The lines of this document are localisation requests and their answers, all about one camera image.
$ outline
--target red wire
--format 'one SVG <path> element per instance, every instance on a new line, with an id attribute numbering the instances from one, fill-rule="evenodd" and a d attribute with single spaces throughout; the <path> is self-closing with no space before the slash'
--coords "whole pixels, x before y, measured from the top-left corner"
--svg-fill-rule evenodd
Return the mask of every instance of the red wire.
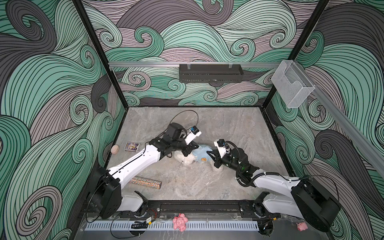
<path id="1" fill-rule="evenodd" d="M 153 210 L 153 209 L 149 209 L 149 210 L 153 211 L 153 213 L 155 214 L 155 218 L 156 218 L 157 217 L 157 213 L 155 212 L 155 210 Z"/>

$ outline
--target wave pattern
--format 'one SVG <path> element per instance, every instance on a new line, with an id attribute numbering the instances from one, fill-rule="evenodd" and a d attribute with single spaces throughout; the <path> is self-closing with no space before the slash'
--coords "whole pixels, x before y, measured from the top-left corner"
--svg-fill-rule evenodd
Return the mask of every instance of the wave pattern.
<path id="1" fill-rule="evenodd" d="M 83 0 L 83 3 L 110 61 L 274 62 L 287 59 L 303 31 L 297 26 L 309 19 L 317 0 Z M 128 75 L 119 79 L 130 105 L 260 105 L 272 87 L 270 77 L 260 78 L 271 69 L 247 69 L 244 80 L 260 84 L 262 89 L 245 83 L 240 88 L 227 87 L 225 96 L 220 96 L 222 90 L 217 99 L 211 99 L 207 93 L 212 93 L 212 97 L 216 93 L 205 85 L 169 88 L 169 83 L 175 85 L 179 77 L 169 76 L 166 69 L 157 71 L 156 75 L 152 74 L 153 70 L 138 68 L 114 70 L 141 71 L 150 77 L 141 78 L 140 84 L 127 83 Z M 210 86 L 218 91 L 223 84 Z M 192 88 L 200 99 L 181 92 Z"/>
<path id="2" fill-rule="evenodd" d="M 71 0 L 0 7 L 1 238 L 70 239 L 124 109 Z M 107 48 L 132 38 L 86 8 Z"/>
<path id="3" fill-rule="evenodd" d="M 296 60 L 384 156 L 383 38 L 381 1 L 330 1 Z M 278 94 L 268 108 L 295 173 L 334 179 L 343 207 L 331 227 L 334 238 L 382 239 L 384 180 L 327 109 L 313 95 L 287 109 Z M 313 147 L 308 159 L 298 154 Z M 336 197 L 332 181 L 316 179 Z"/>

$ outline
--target sparkly rectangular box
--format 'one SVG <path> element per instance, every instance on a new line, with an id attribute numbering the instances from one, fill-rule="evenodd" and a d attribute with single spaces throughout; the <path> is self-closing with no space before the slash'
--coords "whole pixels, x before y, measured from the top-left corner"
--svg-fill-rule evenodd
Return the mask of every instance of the sparkly rectangular box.
<path id="1" fill-rule="evenodd" d="M 152 188 L 156 188 L 156 189 L 160 189 L 161 187 L 161 182 L 160 181 L 156 181 L 156 180 L 152 180 L 152 179 L 148 179 L 148 178 L 143 178 L 143 177 L 133 177 L 129 183 L 133 183 L 133 184 L 138 184 L 138 185 L 142 185 L 142 186 L 146 186 L 146 187 L 152 187 Z"/>

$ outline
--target round toy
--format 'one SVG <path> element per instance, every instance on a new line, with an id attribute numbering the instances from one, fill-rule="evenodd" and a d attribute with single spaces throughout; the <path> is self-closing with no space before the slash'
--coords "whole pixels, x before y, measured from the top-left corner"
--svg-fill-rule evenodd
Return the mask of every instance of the round toy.
<path id="1" fill-rule="evenodd" d="M 112 154 L 116 154 L 118 151 L 119 151 L 118 145 L 113 145 L 113 147 L 111 147 L 111 153 Z"/>

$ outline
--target light blue cloth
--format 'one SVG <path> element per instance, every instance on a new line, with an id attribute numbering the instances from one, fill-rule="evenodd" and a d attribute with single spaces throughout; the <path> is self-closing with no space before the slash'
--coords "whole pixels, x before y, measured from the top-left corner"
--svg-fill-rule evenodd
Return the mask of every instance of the light blue cloth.
<path id="1" fill-rule="evenodd" d="M 208 155 L 207 151 L 212 151 L 212 148 L 208 145 L 199 145 L 199 148 L 192 150 L 192 154 L 196 157 L 196 162 L 209 162 L 211 156 Z"/>

